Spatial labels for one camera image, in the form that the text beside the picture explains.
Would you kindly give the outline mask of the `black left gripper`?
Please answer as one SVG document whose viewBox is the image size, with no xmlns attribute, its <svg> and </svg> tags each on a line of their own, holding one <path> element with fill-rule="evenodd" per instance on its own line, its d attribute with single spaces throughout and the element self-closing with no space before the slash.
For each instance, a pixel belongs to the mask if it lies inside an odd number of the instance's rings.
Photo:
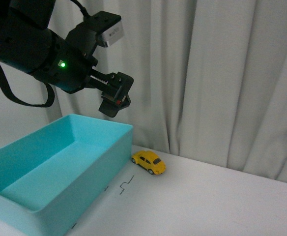
<svg viewBox="0 0 287 236">
<path fill-rule="evenodd" d="M 128 92 L 133 78 L 121 72 L 103 74 L 94 69 L 97 59 L 93 53 L 99 45 L 95 42 L 95 33 L 87 28 L 86 23 L 78 24 L 65 40 L 54 40 L 55 47 L 46 63 L 32 74 L 35 79 L 70 94 L 84 88 L 100 90 L 103 100 L 98 111 L 110 118 L 130 106 Z"/>
</svg>

